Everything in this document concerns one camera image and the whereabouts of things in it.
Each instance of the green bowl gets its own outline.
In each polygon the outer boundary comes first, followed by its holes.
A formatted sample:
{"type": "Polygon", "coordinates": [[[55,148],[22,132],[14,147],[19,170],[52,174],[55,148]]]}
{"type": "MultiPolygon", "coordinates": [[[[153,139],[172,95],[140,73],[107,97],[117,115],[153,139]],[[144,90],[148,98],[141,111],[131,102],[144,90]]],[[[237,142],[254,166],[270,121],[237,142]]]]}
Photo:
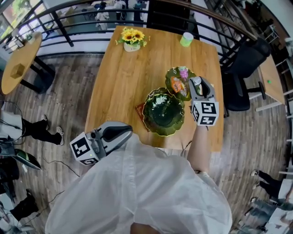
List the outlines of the green bowl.
{"type": "Polygon", "coordinates": [[[192,71],[190,71],[189,69],[188,69],[187,73],[188,73],[187,79],[183,79],[180,76],[179,67],[176,67],[176,68],[171,68],[166,74],[165,84],[166,84],[168,91],[170,92],[170,94],[175,95],[175,97],[177,97],[178,99],[183,100],[183,101],[190,101],[191,100],[188,79],[190,79],[191,77],[196,77],[196,75],[192,71]],[[184,89],[185,89],[186,95],[183,95],[181,92],[176,93],[172,89],[172,86],[171,86],[172,77],[178,78],[184,84],[184,89]]]}
{"type": "Polygon", "coordinates": [[[184,102],[169,93],[154,90],[143,107],[143,122],[147,129],[159,136],[170,136],[184,123],[184,102]]]}

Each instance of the flower pot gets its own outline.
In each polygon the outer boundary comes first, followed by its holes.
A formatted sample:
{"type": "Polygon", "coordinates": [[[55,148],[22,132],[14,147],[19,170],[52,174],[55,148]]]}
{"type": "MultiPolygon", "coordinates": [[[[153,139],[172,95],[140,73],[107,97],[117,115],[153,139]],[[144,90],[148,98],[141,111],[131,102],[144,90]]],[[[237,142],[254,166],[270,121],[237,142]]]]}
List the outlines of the flower pot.
{"type": "Polygon", "coordinates": [[[141,45],[136,44],[136,45],[129,45],[124,42],[124,50],[127,52],[134,52],[136,50],[139,50],[141,48],[141,45]]]}

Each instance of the wooden table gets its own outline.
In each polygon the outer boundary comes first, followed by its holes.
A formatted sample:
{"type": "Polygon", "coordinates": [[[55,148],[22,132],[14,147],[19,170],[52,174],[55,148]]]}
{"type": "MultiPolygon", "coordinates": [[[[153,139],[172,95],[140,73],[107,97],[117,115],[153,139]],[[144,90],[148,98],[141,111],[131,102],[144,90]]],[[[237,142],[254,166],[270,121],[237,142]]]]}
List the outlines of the wooden table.
{"type": "MultiPolygon", "coordinates": [[[[256,108],[256,111],[263,111],[281,104],[285,105],[285,98],[280,81],[280,76],[271,55],[265,60],[265,62],[263,62],[259,66],[258,73],[262,79],[262,83],[265,87],[266,94],[271,98],[275,99],[277,102],[262,107],[258,107],[256,108]]],[[[254,96],[250,97],[250,99],[260,95],[261,93],[256,93],[254,96]]]]}
{"type": "Polygon", "coordinates": [[[24,47],[17,49],[12,53],[5,66],[2,76],[1,87],[4,94],[9,94],[19,83],[36,91],[37,93],[44,93],[50,87],[54,80],[55,71],[36,56],[41,43],[42,34],[37,32],[35,34],[35,41],[32,44],[26,43],[24,47]],[[38,63],[47,72],[35,67],[32,64],[33,61],[38,63]],[[24,71],[20,77],[14,79],[11,77],[11,72],[18,64],[22,64],[24,66],[24,71]],[[23,80],[29,68],[34,70],[39,75],[34,84],[30,84],[23,80]]]}
{"type": "Polygon", "coordinates": [[[123,44],[116,45],[123,27],[117,26],[102,60],[87,113],[85,132],[105,121],[130,124],[140,141],[154,147],[183,149],[192,139],[196,123],[190,113],[190,102],[185,102],[185,120],[179,131],[169,137],[148,132],[136,113],[135,107],[144,103],[146,96],[159,87],[165,87],[167,70],[186,66],[196,75],[214,84],[219,102],[219,118],[210,127],[212,151],[221,151],[223,139],[223,93],[220,64],[216,48],[193,40],[190,47],[180,45],[178,34],[135,27],[151,40],[146,47],[128,53],[123,44]]]}

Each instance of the light green cup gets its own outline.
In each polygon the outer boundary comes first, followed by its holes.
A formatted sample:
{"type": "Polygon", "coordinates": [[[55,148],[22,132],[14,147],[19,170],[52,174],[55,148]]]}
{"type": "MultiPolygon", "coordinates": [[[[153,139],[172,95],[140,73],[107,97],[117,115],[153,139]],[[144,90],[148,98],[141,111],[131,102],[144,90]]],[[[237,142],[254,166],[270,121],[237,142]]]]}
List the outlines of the light green cup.
{"type": "Polygon", "coordinates": [[[180,44],[184,47],[189,47],[192,40],[193,40],[193,35],[189,32],[185,32],[182,35],[182,38],[180,40],[180,44]]]}

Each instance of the small green dish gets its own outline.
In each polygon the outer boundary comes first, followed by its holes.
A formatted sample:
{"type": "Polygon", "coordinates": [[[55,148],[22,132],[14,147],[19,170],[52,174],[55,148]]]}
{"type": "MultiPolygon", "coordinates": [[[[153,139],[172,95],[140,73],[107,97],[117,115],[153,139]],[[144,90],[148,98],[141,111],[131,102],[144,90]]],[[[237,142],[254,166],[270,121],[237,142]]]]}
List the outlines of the small green dish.
{"type": "Polygon", "coordinates": [[[148,95],[143,107],[143,122],[147,129],[159,136],[173,135],[184,123],[184,102],[163,88],[148,95]]]}
{"type": "Polygon", "coordinates": [[[187,79],[184,79],[180,76],[180,71],[179,71],[179,67],[176,68],[171,68],[167,74],[166,74],[166,87],[168,89],[168,91],[170,92],[170,94],[175,95],[175,97],[177,97],[180,100],[183,101],[190,101],[191,100],[191,96],[190,96],[190,90],[189,90],[189,84],[188,84],[188,79],[190,79],[191,77],[196,77],[196,75],[190,71],[189,69],[187,69],[187,73],[188,73],[188,77],[187,79]],[[183,84],[184,84],[184,92],[186,92],[185,95],[183,95],[181,92],[176,93],[173,89],[172,89],[172,77],[176,77],[178,78],[183,84]]]}

